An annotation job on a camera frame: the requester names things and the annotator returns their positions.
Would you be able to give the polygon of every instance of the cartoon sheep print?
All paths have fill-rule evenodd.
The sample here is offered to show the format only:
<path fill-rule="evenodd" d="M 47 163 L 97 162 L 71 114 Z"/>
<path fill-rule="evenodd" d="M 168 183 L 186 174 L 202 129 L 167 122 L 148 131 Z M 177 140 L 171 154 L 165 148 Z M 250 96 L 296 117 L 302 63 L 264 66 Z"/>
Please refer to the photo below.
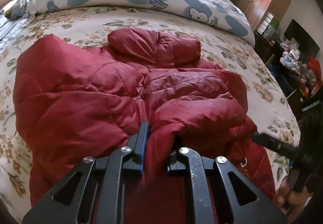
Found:
<path fill-rule="evenodd" d="M 211 25 L 218 24 L 217 17 L 210 19 L 213 13 L 207 5 L 203 4 L 199 0 L 184 0 L 184 1 L 189 4 L 189 6 L 184 10 L 185 17 L 191 18 L 203 23 L 209 23 Z"/>

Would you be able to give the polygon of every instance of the quilted fabric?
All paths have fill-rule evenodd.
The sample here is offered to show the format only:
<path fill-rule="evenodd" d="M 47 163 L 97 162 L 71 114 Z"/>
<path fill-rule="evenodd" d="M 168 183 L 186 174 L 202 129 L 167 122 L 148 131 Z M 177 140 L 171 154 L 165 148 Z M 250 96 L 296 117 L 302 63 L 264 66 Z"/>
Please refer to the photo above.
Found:
<path fill-rule="evenodd" d="M 125 145 L 141 121 L 150 138 L 144 176 L 127 188 L 127 223 L 184 223 L 182 180 L 165 170 L 175 137 L 203 156 L 228 157 L 272 198 L 271 167 L 251 141 L 256 126 L 239 75 L 201 59 L 192 38 L 124 28 L 108 41 L 85 50 L 48 35 L 18 59 L 14 104 L 33 153 L 32 204 L 83 157 Z"/>

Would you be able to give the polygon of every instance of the black monitor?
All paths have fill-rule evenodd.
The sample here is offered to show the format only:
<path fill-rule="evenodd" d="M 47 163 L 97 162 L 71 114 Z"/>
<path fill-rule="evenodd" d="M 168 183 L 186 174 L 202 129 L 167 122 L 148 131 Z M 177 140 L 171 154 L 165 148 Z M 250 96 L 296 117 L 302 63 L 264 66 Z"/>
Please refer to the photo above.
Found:
<path fill-rule="evenodd" d="M 284 33 L 288 40 L 294 38 L 299 43 L 299 50 L 308 57 L 316 57 L 320 48 L 313 38 L 294 19 Z"/>

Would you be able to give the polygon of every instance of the human hand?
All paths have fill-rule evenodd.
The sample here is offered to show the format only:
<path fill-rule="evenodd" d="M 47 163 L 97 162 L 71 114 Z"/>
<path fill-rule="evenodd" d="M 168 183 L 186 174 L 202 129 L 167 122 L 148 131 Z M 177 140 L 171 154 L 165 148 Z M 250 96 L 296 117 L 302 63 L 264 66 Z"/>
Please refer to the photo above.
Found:
<path fill-rule="evenodd" d="M 292 223 L 304 209 L 305 203 L 310 196 L 311 194 L 308 193 L 306 187 L 304 187 L 303 191 L 300 193 L 290 192 L 287 177 L 285 177 L 276 191 L 273 203 L 285 214 L 287 214 L 287 210 L 283 208 L 283 204 L 288 201 L 293 206 L 287 217 L 288 223 Z"/>

